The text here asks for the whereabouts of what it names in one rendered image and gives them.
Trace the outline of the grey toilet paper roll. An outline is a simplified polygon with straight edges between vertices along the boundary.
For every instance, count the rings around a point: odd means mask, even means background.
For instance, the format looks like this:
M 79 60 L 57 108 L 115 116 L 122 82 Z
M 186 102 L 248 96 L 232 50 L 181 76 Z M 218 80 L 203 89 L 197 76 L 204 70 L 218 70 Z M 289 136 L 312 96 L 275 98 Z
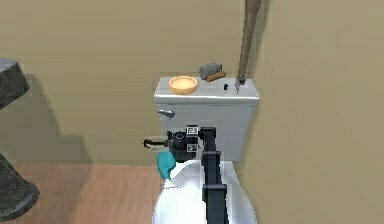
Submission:
M 222 65 L 217 63 L 202 65 L 199 69 L 199 74 L 201 79 L 207 82 L 212 82 L 226 76 L 226 73 L 222 69 Z

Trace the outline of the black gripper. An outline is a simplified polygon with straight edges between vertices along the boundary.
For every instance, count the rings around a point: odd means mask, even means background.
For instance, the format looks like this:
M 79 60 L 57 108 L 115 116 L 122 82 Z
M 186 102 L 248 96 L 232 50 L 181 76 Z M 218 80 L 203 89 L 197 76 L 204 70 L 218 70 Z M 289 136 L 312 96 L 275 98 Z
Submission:
M 188 152 L 186 149 L 185 133 L 181 131 L 167 132 L 169 151 L 174 156 L 177 162 L 185 162 L 188 160 Z M 167 148 L 164 141 L 152 141 L 151 139 L 144 139 L 143 145 L 151 149 Z

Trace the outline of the orange round bowl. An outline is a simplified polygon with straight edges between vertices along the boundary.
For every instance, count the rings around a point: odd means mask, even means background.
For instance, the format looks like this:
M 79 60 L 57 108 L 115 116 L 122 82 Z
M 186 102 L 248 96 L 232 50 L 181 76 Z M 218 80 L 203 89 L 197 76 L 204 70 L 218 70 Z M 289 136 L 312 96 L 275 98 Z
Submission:
M 197 90 L 197 80 L 190 76 L 177 76 L 170 79 L 168 86 L 174 94 L 188 95 Z

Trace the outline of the white toilet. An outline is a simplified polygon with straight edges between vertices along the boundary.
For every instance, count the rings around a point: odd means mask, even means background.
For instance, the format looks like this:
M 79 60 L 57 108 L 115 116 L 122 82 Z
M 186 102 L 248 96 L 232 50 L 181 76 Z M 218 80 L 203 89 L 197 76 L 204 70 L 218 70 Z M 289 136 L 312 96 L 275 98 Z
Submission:
M 252 80 L 207 82 L 176 95 L 169 77 L 154 93 L 167 152 L 159 172 L 171 183 L 160 193 L 152 224 L 257 224 L 234 164 L 243 154 L 260 96 Z

